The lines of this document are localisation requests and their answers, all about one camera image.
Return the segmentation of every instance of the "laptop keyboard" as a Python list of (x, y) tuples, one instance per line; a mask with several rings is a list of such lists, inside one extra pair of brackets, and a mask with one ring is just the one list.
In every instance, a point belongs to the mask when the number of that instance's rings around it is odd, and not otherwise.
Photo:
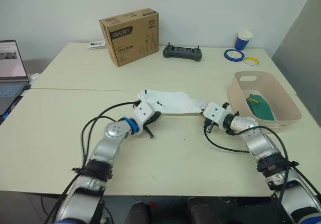
[(0, 84), (0, 97), (14, 97), (23, 87), (24, 87), (23, 83)]

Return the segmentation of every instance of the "laptop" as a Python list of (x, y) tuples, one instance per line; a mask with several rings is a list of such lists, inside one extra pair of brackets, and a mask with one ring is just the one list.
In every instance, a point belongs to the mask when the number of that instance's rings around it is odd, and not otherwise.
[(0, 41), (0, 115), (19, 96), (29, 80), (15, 40)]

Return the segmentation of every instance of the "blue cup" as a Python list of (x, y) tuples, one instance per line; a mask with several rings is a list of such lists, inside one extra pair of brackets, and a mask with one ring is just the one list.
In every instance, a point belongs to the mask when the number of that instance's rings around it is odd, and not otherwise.
[(248, 44), (248, 42), (252, 39), (253, 34), (249, 31), (240, 31), (237, 34), (237, 39), (234, 45), (236, 50), (242, 51)]

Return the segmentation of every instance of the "cardboard box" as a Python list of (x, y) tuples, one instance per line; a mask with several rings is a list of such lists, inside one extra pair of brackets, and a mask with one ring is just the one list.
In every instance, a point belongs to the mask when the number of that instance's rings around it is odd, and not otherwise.
[(143, 9), (99, 20), (117, 67), (158, 51), (158, 13)]

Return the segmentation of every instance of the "floor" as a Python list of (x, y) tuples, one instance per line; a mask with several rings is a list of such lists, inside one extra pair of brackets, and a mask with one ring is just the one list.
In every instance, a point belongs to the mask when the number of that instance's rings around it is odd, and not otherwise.
[[(185, 217), (186, 196), (106, 196), (105, 206), (115, 224), (124, 224), (127, 212), (137, 201), (151, 206), (153, 224), (188, 224)], [(269, 202), (240, 206), (234, 198), (205, 197), (223, 223), (278, 223), (276, 210)], [(44, 207), (50, 211), (56, 199), (43, 197)], [(41, 197), (36, 194), (0, 191), (0, 223), (41, 224), (46, 218)]]

